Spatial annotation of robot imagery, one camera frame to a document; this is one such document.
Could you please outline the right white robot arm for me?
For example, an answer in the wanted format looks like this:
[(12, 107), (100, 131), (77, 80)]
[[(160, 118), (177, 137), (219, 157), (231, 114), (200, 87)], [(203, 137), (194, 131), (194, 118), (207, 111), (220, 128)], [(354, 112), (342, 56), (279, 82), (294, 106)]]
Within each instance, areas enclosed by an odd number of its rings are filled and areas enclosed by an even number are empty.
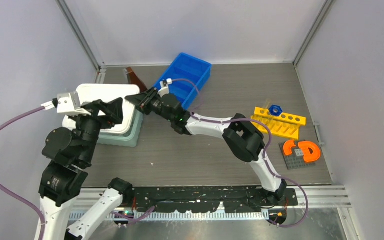
[(275, 171), (267, 154), (269, 143), (257, 128), (263, 123), (239, 113), (230, 118), (201, 116), (184, 109), (174, 94), (160, 96), (155, 88), (125, 99), (142, 114), (155, 113), (167, 120), (180, 135), (223, 139), (232, 154), (254, 170), (268, 203), (279, 205), (285, 199), (287, 183)]

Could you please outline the white plastic tray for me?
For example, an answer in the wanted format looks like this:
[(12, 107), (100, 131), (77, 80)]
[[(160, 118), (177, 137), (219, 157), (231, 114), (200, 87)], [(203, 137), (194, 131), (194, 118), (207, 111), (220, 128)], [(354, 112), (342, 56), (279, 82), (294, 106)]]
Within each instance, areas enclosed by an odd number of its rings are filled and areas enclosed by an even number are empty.
[[(125, 97), (138, 94), (140, 92), (138, 86), (130, 84), (81, 84), (74, 91), (78, 93), (81, 106), (96, 100), (102, 100), (103, 102), (108, 103), (117, 98), (123, 98), (123, 122), (122, 124), (117, 124), (112, 128), (115, 128), (117, 133), (125, 133), (129, 129), (136, 110), (133, 104), (125, 100)], [(98, 135), (102, 130), (110, 130), (100, 129), (98, 124), (92, 122), (91, 120), (87, 120), (79, 125), (80, 116), (85, 115), (64, 115), (61, 129), (68, 134), (78, 136), (83, 133)]]

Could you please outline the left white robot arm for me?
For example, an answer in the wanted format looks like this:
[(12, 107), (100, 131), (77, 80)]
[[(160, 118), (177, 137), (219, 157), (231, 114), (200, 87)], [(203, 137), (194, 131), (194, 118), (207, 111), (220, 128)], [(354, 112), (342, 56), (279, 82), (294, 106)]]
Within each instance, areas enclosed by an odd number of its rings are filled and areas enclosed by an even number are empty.
[(75, 223), (69, 225), (82, 185), (88, 177), (85, 169), (92, 158), (101, 130), (123, 122), (123, 98), (110, 102), (101, 99), (77, 106), (65, 115), (74, 120), (73, 130), (54, 129), (46, 137), (42, 155), (50, 159), (39, 185), (40, 212), (35, 239), (88, 240), (106, 217), (117, 207), (128, 207), (134, 199), (133, 185), (118, 177), (111, 180), (100, 199)]

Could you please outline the blue funnel brush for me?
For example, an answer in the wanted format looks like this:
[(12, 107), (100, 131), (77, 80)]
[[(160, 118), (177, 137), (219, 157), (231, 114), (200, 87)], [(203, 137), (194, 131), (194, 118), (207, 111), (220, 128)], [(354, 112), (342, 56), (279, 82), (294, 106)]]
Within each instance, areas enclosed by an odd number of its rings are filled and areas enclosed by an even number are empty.
[(283, 113), (283, 110), (279, 105), (272, 104), (268, 108), (268, 112), (270, 113), (271, 116), (279, 117)]

